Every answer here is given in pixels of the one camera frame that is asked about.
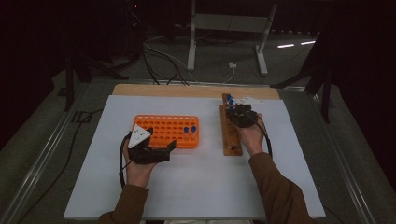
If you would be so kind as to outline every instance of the wooden block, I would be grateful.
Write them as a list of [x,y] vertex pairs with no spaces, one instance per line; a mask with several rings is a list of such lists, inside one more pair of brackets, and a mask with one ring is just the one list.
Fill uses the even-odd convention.
[[245,96],[256,99],[278,100],[279,94],[276,89],[263,87],[231,87],[231,86],[176,86],[176,85],[142,85],[142,84],[118,84],[113,95],[133,96],[166,96],[166,97],[202,97],[217,98],[223,92],[232,92],[233,97]]
[[223,139],[223,154],[224,156],[242,156],[243,151],[239,132],[230,122],[226,113],[227,95],[228,93],[222,94],[223,104],[219,106],[221,118],[221,132]]

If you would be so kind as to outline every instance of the test tube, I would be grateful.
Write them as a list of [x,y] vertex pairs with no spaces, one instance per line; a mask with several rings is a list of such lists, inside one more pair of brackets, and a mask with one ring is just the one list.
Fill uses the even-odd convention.
[[191,140],[195,140],[195,133],[197,132],[197,127],[192,126],[191,127]]
[[189,127],[184,127],[184,140],[189,140]]

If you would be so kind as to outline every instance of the sleeve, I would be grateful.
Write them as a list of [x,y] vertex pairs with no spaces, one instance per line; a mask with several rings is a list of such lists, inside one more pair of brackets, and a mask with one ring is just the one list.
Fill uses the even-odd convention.
[[301,189],[277,170],[267,153],[252,156],[249,164],[269,223],[315,223],[308,215]]
[[100,224],[137,224],[143,215],[149,190],[134,185],[125,185],[113,212],[99,217]]

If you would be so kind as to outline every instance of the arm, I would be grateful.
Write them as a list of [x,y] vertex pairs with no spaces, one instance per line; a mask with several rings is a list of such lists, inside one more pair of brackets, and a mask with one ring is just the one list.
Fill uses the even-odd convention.
[[301,189],[284,177],[272,158],[262,150],[262,131],[257,125],[239,129],[250,155],[249,164],[262,196],[265,215],[270,224],[315,223],[308,215]]
[[[130,162],[127,156],[128,143],[129,140],[125,142],[123,148],[125,164]],[[146,189],[146,186],[149,183],[149,177],[155,165],[156,163],[139,165],[131,162],[126,167],[127,182],[122,189],[116,208],[113,212],[102,214],[99,217],[100,224],[137,224],[140,222],[145,202],[149,195],[149,190]]]

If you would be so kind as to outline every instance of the white table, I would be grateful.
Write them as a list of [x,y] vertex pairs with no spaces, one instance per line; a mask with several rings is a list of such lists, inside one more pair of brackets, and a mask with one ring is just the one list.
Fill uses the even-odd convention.
[[[265,219],[248,154],[222,154],[218,99],[109,96],[92,144],[64,213],[68,219],[97,219],[120,196],[120,142],[137,114],[195,115],[200,119],[196,149],[175,149],[154,169],[143,219]],[[280,172],[303,190],[311,217],[325,213],[283,101],[265,100],[264,114]]]

